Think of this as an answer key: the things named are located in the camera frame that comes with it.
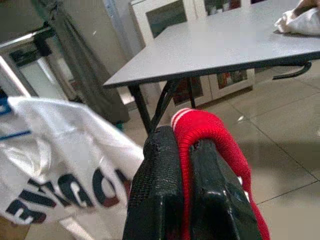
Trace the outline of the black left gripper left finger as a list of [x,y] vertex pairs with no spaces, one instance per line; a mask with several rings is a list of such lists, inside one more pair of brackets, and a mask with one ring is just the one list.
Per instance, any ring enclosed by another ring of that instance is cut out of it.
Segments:
[[179,150],[170,126],[151,133],[131,186],[124,240],[179,240],[183,215]]

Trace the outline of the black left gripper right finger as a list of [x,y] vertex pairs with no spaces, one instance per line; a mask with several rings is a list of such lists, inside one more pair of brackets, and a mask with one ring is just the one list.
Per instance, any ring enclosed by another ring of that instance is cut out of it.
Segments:
[[211,139],[189,149],[193,172],[193,240],[260,240],[257,219],[239,177]]

